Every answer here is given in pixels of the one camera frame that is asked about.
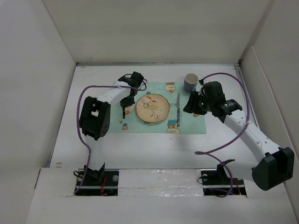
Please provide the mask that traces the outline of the steel fork patterned handle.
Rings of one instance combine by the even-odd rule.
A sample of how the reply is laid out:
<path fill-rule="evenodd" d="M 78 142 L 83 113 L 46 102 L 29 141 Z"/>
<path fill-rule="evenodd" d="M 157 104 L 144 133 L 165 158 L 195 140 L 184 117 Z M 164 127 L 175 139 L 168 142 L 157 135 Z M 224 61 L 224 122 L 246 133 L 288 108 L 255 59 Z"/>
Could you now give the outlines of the steel fork patterned handle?
<path fill-rule="evenodd" d="M 126 117 L 125 107 L 122 107 L 122 118 L 125 119 L 125 117 Z"/>

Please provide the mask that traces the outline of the steel knife patterned handle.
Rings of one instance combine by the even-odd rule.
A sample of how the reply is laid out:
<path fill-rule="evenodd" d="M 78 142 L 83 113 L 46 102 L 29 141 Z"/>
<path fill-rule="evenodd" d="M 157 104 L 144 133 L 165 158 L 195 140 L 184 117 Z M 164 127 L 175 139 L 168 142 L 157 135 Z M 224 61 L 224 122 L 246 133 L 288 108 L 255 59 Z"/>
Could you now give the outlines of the steel knife patterned handle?
<path fill-rule="evenodd" d="M 177 95 L 177 126 L 180 126 L 180 93 Z"/>

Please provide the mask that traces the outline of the cream bird pattern plate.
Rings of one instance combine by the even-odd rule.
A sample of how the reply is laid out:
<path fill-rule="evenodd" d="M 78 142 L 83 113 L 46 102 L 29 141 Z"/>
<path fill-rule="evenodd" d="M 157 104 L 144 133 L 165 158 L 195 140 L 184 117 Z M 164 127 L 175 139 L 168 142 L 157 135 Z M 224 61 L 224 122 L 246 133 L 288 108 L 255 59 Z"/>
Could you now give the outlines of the cream bird pattern plate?
<path fill-rule="evenodd" d="M 147 123 L 164 121 L 170 112 L 168 100 L 159 94 L 146 94 L 141 96 L 135 104 L 138 118 Z"/>

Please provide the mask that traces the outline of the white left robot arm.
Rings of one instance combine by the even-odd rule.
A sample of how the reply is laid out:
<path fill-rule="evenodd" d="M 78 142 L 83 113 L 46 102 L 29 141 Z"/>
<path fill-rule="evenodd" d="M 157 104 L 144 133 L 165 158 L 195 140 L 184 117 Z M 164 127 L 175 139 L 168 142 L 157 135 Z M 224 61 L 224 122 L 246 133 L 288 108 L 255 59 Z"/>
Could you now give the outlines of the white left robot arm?
<path fill-rule="evenodd" d="M 147 81 L 143 75 L 134 71 L 131 74 L 121 76 L 115 85 L 90 85 L 85 87 L 78 99 L 76 112 L 76 126 L 80 141 L 88 150 L 87 163 L 84 166 L 84 172 L 79 178 L 88 180 L 99 185 L 104 181 L 105 163 L 96 162 L 98 168 L 91 168 L 92 148 L 83 140 L 82 135 L 89 136 L 95 141 L 104 137 L 110 127 L 111 107 L 119 103 L 122 109 L 123 118 L 125 118 L 125 108 L 135 103 L 134 97 L 140 91 L 145 91 Z M 106 91 L 98 97 L 86 97 L 81 105 L 85 92 L 91 88 L 103 88 Z"/>

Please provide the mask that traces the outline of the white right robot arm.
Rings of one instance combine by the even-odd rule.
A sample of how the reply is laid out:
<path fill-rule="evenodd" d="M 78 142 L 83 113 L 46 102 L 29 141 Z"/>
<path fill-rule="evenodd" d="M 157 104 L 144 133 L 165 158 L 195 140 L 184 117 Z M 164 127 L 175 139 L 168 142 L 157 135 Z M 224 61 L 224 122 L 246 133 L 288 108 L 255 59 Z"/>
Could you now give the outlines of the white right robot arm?
<path fill-rule="evenodd" d="M 254 165 L 232 164 L 233 159 L 221 162 L 216 172 L 217 181 L 226 184 L 233 178 L 253 181 L 261 190 L 290 180 L 294 170 L 294 152 L 282 148 L 269 139 L 248 118 L 247 113 L 233 99 L 227 100 L 219 82 L 199 81 L 200 91 L 192 91 L 183 111 L 205 115 L 210 112 L 237 134 L 256 159 Z"/>

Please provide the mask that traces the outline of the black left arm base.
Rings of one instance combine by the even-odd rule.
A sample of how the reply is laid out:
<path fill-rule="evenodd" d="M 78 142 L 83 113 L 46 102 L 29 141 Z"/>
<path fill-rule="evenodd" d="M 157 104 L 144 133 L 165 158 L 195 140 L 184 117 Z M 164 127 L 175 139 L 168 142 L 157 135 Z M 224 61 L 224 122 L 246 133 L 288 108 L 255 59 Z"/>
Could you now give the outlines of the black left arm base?
<path fill-rule="evenodd" d="M 81 187 L 83 169 L 74 171 L 73 174 L 76 177 L 76 196 L 118 196 L 119 170 L 105 170 L 103 177 L 99 179 L 86 175 Z"/>

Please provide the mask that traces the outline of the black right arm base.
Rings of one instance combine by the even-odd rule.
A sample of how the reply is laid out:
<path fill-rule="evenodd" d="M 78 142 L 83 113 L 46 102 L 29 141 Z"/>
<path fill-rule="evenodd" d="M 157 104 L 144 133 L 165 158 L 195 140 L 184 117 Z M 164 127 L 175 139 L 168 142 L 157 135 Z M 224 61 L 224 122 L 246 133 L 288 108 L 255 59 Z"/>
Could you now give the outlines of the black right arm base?
<path fill-rule="evenodd" d="M 216 168 L 201 169 L 200 174 L 201 176 L 197 179 L 197 182 L 202 185 L 204 196 L 247 195 L 244 181 L 237 178 L 231 180 L 221 163 Z"/>

